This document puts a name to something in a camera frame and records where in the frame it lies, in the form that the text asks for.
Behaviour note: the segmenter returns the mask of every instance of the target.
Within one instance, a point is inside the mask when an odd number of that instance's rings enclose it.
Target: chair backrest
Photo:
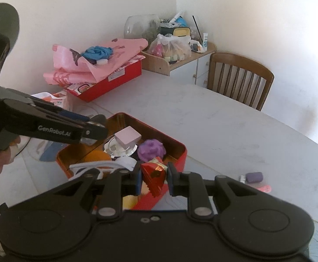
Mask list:
[[[263,65],[257,63],[256,61],[250,60],[246,57],[231,53],[214,53],[210,57],[209,78],[207,82],[207,88],[209,90],[213,90],[214,87],[214,78],[217,63],[221,63],[222,67],[218,78],[216,92],[233,98],[246,105],[249,105],[250,107],[254,105],[255,99],[259,99],[256,109],[261,110],[274,80],[273,73]],[[224,88],[221,88],[224,80],[224,71],[226,64],[229,65],[229,69],[227,73],[227,78],[224,82]],[[239,74],[240,70],[244,71],[242,77]],[[231,87],[229,87],[232,75],[234,75],[233,84]],[[255,82],[254,75],[258,76],[257,81]],[[264,84],[264,86],[261,95],[259,95],[259,89],[261,89],[260,84],[262,79],[264,79],[265,81],[262,81],[262,85]],[[235,89],[237,88],[237,83],[239,83],[238,94],[236,94],[235,91]]]

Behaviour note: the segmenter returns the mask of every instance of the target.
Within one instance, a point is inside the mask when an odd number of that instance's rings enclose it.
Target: table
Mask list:
[[[85,115],[128,113],[183,142],[189,156],[186,168],[206,170],[206,176],[221,173],[238,179],[247,172],[261,171],[265,183],[272,186],[272,195],[300,206],[318,222],[318,144],[262,112],[148,71],[91,103],[78,100],[75,105],[75,111]],[[0,176],[1,202],[18,203],[66,180],[55,162],[37,160],[43,142],[33,139],[15,159],[23,179],[8,176],[11,166],[5,168]],[[180,198],[183,205],[172,198],[163,200],[158,203],[162,207],[184,206]],[[317,231],[314,237],[318,242]]]

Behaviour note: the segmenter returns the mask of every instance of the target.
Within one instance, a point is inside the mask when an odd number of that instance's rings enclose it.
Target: pink block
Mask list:
[[[133,129],[131,126],[128,126],[124,128],[123,130],[120,130],[119,132],[116,132],[114,134],[115,139],[117,142],[124,148],[127,149],[132,144],[135,144],[141,139],[141,134],[138,133],[135,129]]]

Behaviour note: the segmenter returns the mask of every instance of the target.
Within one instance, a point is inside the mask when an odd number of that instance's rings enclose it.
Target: transparent plastic bag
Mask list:
[[[151,43],[148,53],[164,58],[168,62],[184,60],[192,55],[190,40],[190,36],[158,34],[158,37]]]

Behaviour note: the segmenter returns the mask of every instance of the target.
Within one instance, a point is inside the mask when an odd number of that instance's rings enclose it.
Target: purple cork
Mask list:
[[[166,150],[164,145],[157,139],[145,140],[139,145],[137,154],[141,161],[149,162],[157,156],[162,159],[166,154]]]
[[[247,183],[258,183],[263,180],[262,172],[250,172],[245,175]]]

